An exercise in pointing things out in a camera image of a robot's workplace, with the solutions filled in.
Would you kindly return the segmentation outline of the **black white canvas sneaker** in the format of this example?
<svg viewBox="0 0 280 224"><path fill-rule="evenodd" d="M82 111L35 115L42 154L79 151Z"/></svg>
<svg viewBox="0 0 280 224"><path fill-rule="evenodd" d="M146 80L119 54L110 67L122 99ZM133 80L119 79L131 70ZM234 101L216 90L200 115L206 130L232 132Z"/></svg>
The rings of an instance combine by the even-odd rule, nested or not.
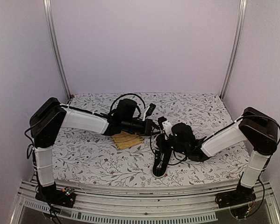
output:
<svg viewBox="0 0 280 224"><path fill-rule="evenodd" d="M164 155L161 154L157 148L155 151L154 164L152 167L152 175L156 178L162 178L166 174L167 167L171 159L163 157Z"/></svg>

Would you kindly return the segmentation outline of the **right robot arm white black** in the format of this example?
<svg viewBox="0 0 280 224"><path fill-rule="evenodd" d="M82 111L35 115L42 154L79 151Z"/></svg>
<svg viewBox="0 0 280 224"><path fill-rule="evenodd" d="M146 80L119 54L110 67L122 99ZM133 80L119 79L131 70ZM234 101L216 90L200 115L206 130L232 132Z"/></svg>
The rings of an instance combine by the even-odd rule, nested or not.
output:
<svg viewBox="0 0 280 224"><path fill-rule="evenodd" d="M278 122L252 107L247 107L242 116L228 126L202 139L197 139L192 128L185 123L172 125L164 117L158 121L162 133L156 138L158 148L154 151L152 174L156 178L165 175L171 155L175 152L191 161L202 162L242 141L248 141L253 146L247 168L237 189L232 192L235 203L242 203L250 196L250 190L280 142Z"/></svg>

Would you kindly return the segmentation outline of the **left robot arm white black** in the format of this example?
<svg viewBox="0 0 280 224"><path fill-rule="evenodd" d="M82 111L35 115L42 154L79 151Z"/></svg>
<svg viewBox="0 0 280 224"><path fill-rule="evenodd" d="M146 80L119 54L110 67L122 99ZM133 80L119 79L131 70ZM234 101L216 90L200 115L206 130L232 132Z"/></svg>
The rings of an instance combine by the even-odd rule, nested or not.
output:
<svg viewBox="0 0 280 224"><path fill-rule="evenodd" d="M149 136L156 124L148 117L155 110L150 104L144 112L134 116L140 108L132 99L121 99L109 113L97 114L91 111L62 104L57 98L49 98L30 118L29 128L24 135L31 141L33 166L37 172L41 194L50 203L60 198L53 187L55 180L52 167L52 146L61 128L75 128L104 136L121 132Z"/></svg>

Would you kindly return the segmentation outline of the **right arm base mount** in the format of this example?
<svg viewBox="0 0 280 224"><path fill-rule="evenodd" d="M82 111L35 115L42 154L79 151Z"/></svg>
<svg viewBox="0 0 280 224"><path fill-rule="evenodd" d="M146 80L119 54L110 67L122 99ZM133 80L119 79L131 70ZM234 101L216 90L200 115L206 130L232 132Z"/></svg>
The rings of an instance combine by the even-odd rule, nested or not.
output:
<svg viewBox="0 0 280 224"><path fill-rule="evenodd" d="M215 202L219 208L235 206L243 203L252 202L256 199L253 188L237 186L235 190L218 193L215 196Z"/></svg>

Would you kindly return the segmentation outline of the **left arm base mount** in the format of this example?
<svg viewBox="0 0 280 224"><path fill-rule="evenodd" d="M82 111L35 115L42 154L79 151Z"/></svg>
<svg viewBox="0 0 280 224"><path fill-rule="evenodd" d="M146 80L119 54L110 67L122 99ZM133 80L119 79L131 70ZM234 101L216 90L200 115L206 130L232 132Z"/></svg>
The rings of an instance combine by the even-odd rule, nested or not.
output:
<svg viewBox="0 0 280 224"><path fill-rule="evenodd" d="M73 208L76 194L58 189L43 188L37 191L35 199L53 205Z"/></svg>

